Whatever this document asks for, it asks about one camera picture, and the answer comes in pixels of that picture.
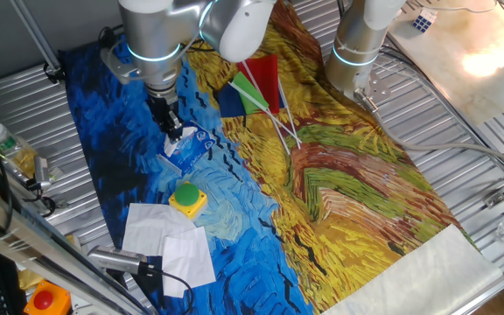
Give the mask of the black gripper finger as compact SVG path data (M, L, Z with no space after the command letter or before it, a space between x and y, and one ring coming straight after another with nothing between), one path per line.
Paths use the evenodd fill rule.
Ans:
M174 139L174 120L169 115L163 115L159 119L159 127L170 140Z
M180 140L183 136L184 121L173 111L171 112L171 121L171 140Z

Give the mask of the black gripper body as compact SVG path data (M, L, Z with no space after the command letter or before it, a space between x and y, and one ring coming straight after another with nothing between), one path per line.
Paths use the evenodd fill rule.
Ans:
M182 119L179 117L179 98L176 92L150 94L147 103L153 119L159 126L182 125Z

